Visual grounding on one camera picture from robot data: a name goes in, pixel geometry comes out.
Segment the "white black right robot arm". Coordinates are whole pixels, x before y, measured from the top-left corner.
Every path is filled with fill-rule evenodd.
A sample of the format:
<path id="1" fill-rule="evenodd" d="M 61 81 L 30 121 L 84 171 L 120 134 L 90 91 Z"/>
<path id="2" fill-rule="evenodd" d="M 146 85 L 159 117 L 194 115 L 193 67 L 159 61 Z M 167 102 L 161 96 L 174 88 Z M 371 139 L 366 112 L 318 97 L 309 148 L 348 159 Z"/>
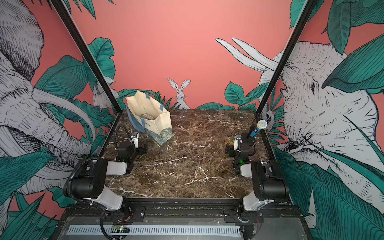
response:
<path id="1" fill-rule="evenodd" d="M 234 157 L 232 169 L 238 175 L 252 179 L 253 190 L 243 197 L 245 211 L 256 212 L 268 204 L 289 197 L 289 187 L 277 161 L 251 160 L 250 146 L 226 144 L 225 153 Z"/>

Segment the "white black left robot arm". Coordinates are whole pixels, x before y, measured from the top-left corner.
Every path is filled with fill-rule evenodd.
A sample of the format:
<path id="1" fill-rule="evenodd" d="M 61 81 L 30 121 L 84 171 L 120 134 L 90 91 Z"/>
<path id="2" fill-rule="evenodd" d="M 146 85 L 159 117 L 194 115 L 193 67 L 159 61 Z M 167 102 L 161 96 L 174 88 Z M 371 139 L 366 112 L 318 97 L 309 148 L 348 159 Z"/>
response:
<path id="1" fill-rule="evenodd" d="M 104 210 L 120 210 L 124 198 L 106 186 L 106 177 L 129 175 L 135 159 L 148 153 L 148 142 L 125 142 L 118 146 L 117 152 L 115 159 L 102 157 L 80 160 L 65 183 L 65 197 L 96 204 Z"/>

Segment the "cream canvas tote bag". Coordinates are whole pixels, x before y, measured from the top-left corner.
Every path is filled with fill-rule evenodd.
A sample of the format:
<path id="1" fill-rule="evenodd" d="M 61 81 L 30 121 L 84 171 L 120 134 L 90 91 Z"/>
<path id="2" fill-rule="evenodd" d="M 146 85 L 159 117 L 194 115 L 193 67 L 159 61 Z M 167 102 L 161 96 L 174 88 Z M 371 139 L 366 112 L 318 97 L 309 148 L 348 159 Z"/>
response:
<path id="1" fill-rule="evenodd" d="M 160 102 L 140 91 L 126 100 L 129 120 L 137 131 L 148 133 L 159 145 L 174 136 L 171 114 Z"/>

